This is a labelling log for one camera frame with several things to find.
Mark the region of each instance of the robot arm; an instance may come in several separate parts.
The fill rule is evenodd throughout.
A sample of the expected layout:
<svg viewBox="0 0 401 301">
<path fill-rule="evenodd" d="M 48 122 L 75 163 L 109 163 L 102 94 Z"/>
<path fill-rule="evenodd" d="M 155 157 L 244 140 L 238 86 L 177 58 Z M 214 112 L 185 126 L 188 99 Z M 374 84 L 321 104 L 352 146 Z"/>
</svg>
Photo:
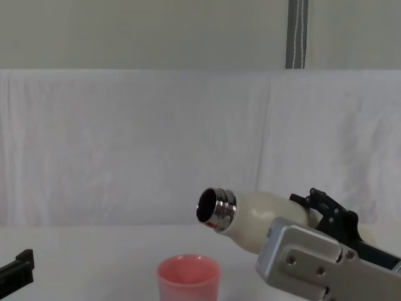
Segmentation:
<svg viewBox="0 0 401 301">
<path fill-rule="evenodd" d="M 307 300 L 401 300 L 401 258 L 365 243 L 358 216 L 325 193 L 290 199 L 323 217 L 316 229 L 276 218 L 256 270 L 270 286 Z"/>
</svg>

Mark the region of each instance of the white fabric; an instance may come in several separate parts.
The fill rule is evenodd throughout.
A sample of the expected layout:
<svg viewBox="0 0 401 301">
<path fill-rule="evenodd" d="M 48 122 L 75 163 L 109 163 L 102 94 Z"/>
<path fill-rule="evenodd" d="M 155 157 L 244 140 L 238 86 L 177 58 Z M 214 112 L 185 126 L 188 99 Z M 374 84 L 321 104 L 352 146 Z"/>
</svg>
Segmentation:
<svg viewBox="0 0 401 301">
<path fill-rule="evenodd" d="M 2 71 L 0 223 L 189 224 L 209 186 L 395 221 L 399 95 L 401 71 Z"/>
<path fill-rule="evenodd" d="M 4 76 L 3 223 L 186 224 L 206 187 L 256 187 L 267 74 Z"/>
<path fill-rule="evenodd" d="M 272 79 L 258 188 L 316 187 L 369 223 L 401 215 L 401 71 Z"/>
<path fill-rule="evenodd" d="M 382 249 L 401 255 L 400 224 L 370 225 Z M 302 301 L 267 286 L 257 256 L 202 225 L 0 228 L 0 265 L 33 249 L 34 282 L 7 301 L 159 301 L 156 268 L 195 253 L 221 266 L 219 301 Z"/>
</svg>

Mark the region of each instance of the white tabletop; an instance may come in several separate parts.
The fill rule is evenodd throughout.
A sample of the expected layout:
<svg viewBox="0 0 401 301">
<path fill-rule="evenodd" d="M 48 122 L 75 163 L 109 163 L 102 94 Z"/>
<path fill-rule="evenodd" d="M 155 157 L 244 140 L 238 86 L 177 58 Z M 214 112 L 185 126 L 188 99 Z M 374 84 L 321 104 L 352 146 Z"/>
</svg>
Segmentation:
<svg viewBox="0 0 401 301">
<path fill-rule="evenodd" d="M 401 226 L 372 226 L 380 246 L 401 254 Z M 157 301 L 155 270 L 180 253 L 198 253 L 222 266 L 219 301 L 295 301 L 255 272 L 256 255 L 202 225 L 87 228 L 0 228 L 0 264 L 34 250 L 34 283 L 12 301 Z"/>
</svg>

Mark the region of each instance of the white bottle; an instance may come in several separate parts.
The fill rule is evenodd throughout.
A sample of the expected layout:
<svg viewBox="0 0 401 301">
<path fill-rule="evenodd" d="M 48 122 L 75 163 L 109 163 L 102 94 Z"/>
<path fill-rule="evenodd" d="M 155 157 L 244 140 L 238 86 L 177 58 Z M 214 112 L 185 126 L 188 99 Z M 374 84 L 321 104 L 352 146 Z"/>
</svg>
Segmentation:
<svg viewBox="0 0 401 301">
<path fill-rule="evenodd" d="M 315 211 L 272 193 L 234 193 L 212 187 L 200 196 L 196 215 L 201 223 L 255 254 L 259 254 L 270 224 L 278 216 L 312 228 L 320 219 Z M 361 234 L 373 243 L 368 231 Z"/>
</svg>

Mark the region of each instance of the pink cup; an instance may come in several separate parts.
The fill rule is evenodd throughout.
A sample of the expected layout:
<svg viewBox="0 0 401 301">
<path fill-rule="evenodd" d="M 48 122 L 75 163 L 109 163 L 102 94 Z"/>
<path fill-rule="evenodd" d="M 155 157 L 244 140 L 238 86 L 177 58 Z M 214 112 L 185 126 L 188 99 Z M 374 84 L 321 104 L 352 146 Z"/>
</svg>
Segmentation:
<svg viewBox="0 0 401 301">
<path fill-rule="evenodd" d="M 206 256 L 178 255 L 157 270 L 160 301 L 217 301 L 220 266 Z"/>
</svg>

